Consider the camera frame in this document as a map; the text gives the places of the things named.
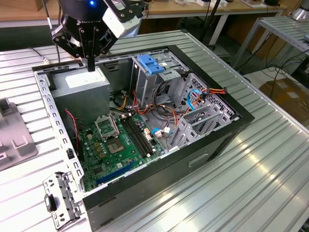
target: blue cable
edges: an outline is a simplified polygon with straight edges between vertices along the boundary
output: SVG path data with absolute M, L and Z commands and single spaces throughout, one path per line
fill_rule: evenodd
M 154 128 L 152 131 L 151 131 L 151 134 L 154 134 L 156 131 L 160 131 L 161 129 L 160 128 Z
M 193 106 L 192 106 L 192 104 L 191 104 L 191 102 L 190 102 L 190 94 L 191 94 L 192 92 L 195 92 L 195 93 L 198 93 L 198 94 L 202 94 L 202 92 L 201 92 L 201 91 L 198 91 L 197 89 L 192 89 L 190 92 L 188 92 L 187 102 L 188 102 L 188 105 L 189 105 L 189 107 L 191 108 L 191 110 L 194 110 L 194 108 L 193 108 Z

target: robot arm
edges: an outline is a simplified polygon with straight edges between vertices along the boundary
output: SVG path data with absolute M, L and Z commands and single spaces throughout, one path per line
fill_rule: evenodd
M 85 58 L 89 72 L 95 58 L 138 27 L 142 9 L 127 0 L 62 0 L 63 16 L 51 29 L 52 40 L 76 58 Z

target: green motherboard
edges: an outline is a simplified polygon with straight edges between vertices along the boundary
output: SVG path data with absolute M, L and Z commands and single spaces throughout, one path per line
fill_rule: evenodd
M 81 165 L 84 170 L 83 180 L 86 191 L 95 189 L 99 184 L 110 181 L 164 154 L 164 149 L 156 138 L 145 140 L 146 135 L 142 131 L 147 126 L 139 115 L 133 115 L 126 121 L 119 118 L 115 120 L 115 123 L 119 135 L 105 141 L 100 132 L 109 133 L 113 130 L 112 125 L 106 121 L 100 124 L 100 132 L 96 125 L 80 132 L 84 151 L 84 160 L 81 161 Z M 151 155 L 145 155 L 145 152 L 142 152 L 145 146 L 136 140 L 137 135 L 144 137 L 148 145 L 143 144 L 151 147 Z

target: latch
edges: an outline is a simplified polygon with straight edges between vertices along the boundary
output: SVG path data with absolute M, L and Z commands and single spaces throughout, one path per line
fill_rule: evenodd
M 57 231 L 78 220 L 82 214 L 82 203 L 75 203 L 72 195 L 73 181 L 71 172 L 54 173 L 43 181 L 46 193 L 44 201 Z

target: cardboard box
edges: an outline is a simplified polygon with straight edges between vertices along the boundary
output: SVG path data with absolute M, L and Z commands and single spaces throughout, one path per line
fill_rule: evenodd
M 268 81 L 260 90 L 270 96 L 272 85 L 273 81 Z M 276 80 L 271 99 L 305 127 L 309 125 L 309 94 L 295 82 L 289 78 Z
M 43 7 L 42 0 L 0 0 L 0 5 L 29 11 L 39 11 Z

